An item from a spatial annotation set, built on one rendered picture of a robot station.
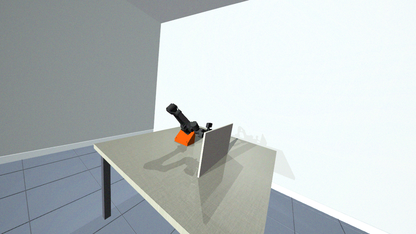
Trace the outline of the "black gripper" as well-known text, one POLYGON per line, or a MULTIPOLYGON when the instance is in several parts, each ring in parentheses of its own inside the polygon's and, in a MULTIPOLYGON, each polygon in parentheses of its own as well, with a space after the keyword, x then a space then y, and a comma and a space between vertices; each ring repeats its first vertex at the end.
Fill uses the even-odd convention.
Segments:
POLYGON ((212 130, 212 129, 210 129, 212 127, 212 123, 207 123, 206 124, 206 128, 207 128, 207 130, 206 129, 203 129, 205 132, 207 132, 207 131, 210 131, 210 130, 212 130))

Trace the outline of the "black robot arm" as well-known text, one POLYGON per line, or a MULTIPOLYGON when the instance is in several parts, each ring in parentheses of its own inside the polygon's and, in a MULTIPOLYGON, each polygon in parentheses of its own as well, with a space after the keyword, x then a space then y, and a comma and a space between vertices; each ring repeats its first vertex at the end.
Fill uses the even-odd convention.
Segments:
POLYGON ((196 121, 190 122, 185 115, 181 112, 180 109, 178 109, 178 106, 174 103, 168 105, 166 108, 166 111, 173 115, 178 122, 181 124, 181 130, 186 133, 187 135, 190 134, 190 132, 194 132, 195 134, 198 134, 198 137, 203 138, 204 130, 202 128, 199 128, 199 125, 196 121))

